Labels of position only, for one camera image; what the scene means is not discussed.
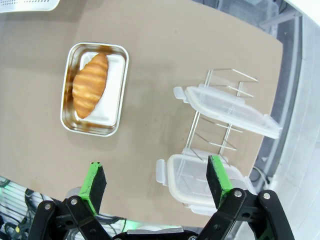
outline brown tabletop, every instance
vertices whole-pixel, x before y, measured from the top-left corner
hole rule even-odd
[[[111,137],[70,132],[60,122],[67,55],[78,42],[129,53]],[[156,182],[156,161],[181,153],[195,113],[173,87],[203,83],[211,68],[236,68],[259,78],[246,86],[254,95],[247,103],[269,114],[281,59],[282,44],[270,35],[191,0],[62,0],[50,12],[0,14],[0,176],[62,200],[99,161],[108,183],[101,212],[203,226],[208,217]],[[229,141],[239,150],[225,155],[249,174],[262,136],[245,131]]]

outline bread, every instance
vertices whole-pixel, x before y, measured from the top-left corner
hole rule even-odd
[[[88,117],[106,88],[108,59],[99,53],[80,70],[73,80],[73,106],[79,118]]]

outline plastic lid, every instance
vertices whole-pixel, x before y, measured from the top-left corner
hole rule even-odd
[[[280,136],[281,128],[274,119],[246,105],[240,97],[203,84],[189,86],[185,91],[175,87],[173,91],[177,99],[190,103],[196,111],[209,118],[273,139]]]
[[[248,189],[244,177],[236,167],[224,164],[224,168],[234,188]],[[167,162],[171,195],[184,204],[215,208],[206,173],[207,161],[188,155],[172,155]]]

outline metal tray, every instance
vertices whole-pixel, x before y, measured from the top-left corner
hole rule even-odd
[[[93,112],[86,118],[78,117],[72,97],[73,80],[81,69],[98,53],[108,58],[105,90]],[[118,45],[80,42],[68,54],[61,97],[60,120],[69,131],[101,137],[113,135],[120,122],[126,85],[129,55]]]

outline screw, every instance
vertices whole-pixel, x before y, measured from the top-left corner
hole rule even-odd
[[[240,192],[239,190],[236,190],[234,192],[234,195],[237,197],[237,198],[240,198],[242,196],[242,192]]]
[[[47,203],[46,205],[44,205],[44,209],[45,210],[49,210],[51,208],[51,204]]]
[[[266,192],[265,194],[263,194],[263,198],[264,199],[270,199],[270,194]]]
[[[71,203],[72,205],[76,205],[76,204],[77,204],[77,202],[78,202],[78,201],[77,201],[77,199],[75,199],[75,198],[74,198],[74,199],[72,199],[72,200],[71,200],[71,202],[70,202],[70,203]]]

